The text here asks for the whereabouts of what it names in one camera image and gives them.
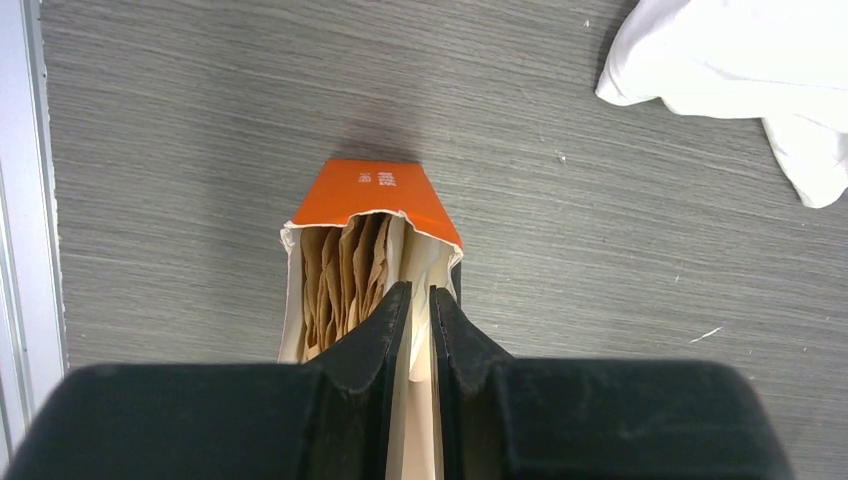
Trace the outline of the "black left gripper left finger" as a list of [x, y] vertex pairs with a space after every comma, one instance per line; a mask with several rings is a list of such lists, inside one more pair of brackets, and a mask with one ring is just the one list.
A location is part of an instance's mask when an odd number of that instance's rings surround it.
[[9, 479], [397, 479], [411, 286], [302, 364], [101, 364], [72, 372]]

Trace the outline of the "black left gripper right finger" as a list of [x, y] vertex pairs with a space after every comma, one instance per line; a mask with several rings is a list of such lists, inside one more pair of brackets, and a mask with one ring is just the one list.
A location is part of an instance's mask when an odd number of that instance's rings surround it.
[[790, 479], [750, 383], [710, 361], [522, 358], [429, 294], [440, 479]]

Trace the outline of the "white paper coffee filter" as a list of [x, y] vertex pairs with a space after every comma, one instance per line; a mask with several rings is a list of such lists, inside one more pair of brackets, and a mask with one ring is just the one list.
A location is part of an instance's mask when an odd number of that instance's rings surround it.
[[455, 291], [455, 249], [393, 216], [387, 259], [388, 278], [407, 284], [411, 294], [395, 371], [385, 477], [438, 479], [429, 291], [432, 286]]

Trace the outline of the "orange coffee filter box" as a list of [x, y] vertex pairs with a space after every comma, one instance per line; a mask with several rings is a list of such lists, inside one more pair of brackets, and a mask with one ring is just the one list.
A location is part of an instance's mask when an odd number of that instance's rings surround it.
[[280, 232], [281, 243], [288, 255], [280, 361], [301, 362], [297, 359], [302, 330], [301, 234], [309, 227], [344, 227], [357, 215], [374, 213], [404, 218], [416, 231], [453, 246], [455, 263], [451, 275], [463, 259], [460, 235], [421, 165], [328, 160], [299, 209]]

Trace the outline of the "brown filters stack in box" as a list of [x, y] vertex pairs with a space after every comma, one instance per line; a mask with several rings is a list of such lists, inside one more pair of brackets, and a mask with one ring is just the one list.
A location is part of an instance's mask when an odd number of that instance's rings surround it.
[[301, 234], [302, 330], [297, 359], [309, 361], [351, 333], [387, 289], [392, 217], [357, 215], [344, 227]]

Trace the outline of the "crumpled white plastic bag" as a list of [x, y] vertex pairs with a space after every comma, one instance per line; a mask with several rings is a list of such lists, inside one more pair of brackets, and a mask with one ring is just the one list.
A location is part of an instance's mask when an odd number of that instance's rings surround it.
[[847, 5], [843, 1], [641, 1], [617, 31], [595, 89], [616, 106], [758, 119], [801, 203], [847, 188]]

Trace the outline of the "aluminium frame rail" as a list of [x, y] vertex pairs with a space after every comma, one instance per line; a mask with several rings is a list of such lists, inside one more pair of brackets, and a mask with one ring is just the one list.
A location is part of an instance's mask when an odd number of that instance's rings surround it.
[[1, 463], [68, 369], [41, 4], [1, 4]]

